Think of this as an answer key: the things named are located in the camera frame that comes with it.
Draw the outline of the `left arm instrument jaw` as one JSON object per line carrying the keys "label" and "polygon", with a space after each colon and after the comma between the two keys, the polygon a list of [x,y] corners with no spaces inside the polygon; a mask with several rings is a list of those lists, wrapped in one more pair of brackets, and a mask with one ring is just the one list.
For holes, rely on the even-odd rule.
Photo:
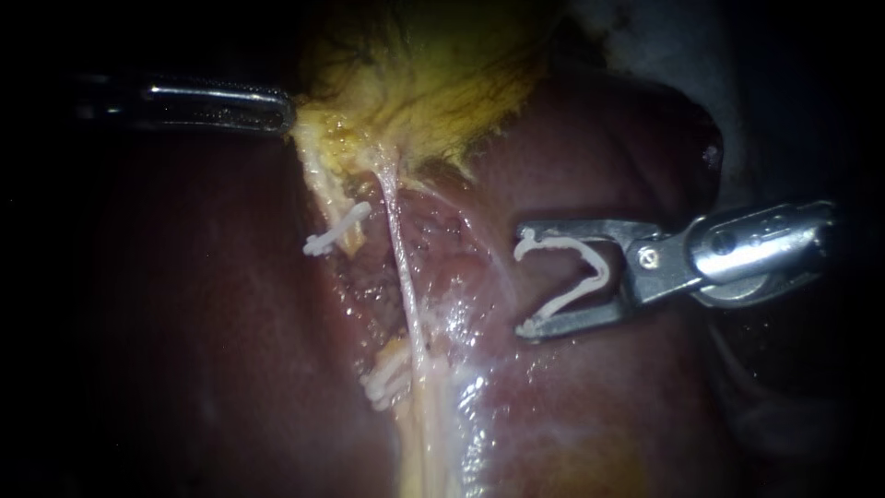
{"label": "left arm instrument jaw", "polygon": [[283,134],[295,118],[289,95],[263,85],[158,78],[140,100],[140,123],[157,129]]}

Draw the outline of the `right arm instrument jaw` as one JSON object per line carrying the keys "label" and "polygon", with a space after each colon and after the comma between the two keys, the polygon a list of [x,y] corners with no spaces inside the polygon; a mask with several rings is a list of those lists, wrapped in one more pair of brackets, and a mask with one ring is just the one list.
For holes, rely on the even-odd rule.
{"label": "right arm instrument jaw", "polygon": [[625,219],[543,219],[520,223],[518,242],[513,250],[516,259],[529,251],[566,248],[567,242],[613,243],[622,253],[638,242],[656,242],[668,233],[659,225]]}
{"label": "right arm instrument jaw", "polygon": [[529,341],[544,341],[614,326],[632,319],[645,308],[665,298],[694,291],[701,286],[701,274],[683,254],[679,243],[638,242],[626,254],[622,253],[623,269],[619,286],[607,302],[567,311],[567,305],[603,290],[614,276],[614,271],[590,244],[567,242],[565,245],[566,248],[533,251],[575,251],[585,263],[596,270],[596,275],[580,280],[564,293],[544,302],[514,328],[517,337]]}

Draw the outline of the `right arm instrument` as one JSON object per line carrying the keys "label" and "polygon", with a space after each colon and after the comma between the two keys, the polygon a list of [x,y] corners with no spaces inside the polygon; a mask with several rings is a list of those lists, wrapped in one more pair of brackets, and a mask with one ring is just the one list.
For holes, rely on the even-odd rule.
{"label": "right arm instrument", "polygon": [[720,309],[758,305],[819,278],[836,225],[828,200],[744,207],[702,217],[686,231],[690,267],[701,277],[691,295]]}

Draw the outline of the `left arm instrument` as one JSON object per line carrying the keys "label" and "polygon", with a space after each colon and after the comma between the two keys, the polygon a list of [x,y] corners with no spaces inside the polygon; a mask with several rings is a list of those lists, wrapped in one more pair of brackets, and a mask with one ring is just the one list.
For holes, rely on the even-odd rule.
{"label": "left arm instrument", "polygon": [[147,78],[134,73],[75,73],[72,118],[92,125],[147,128]]}

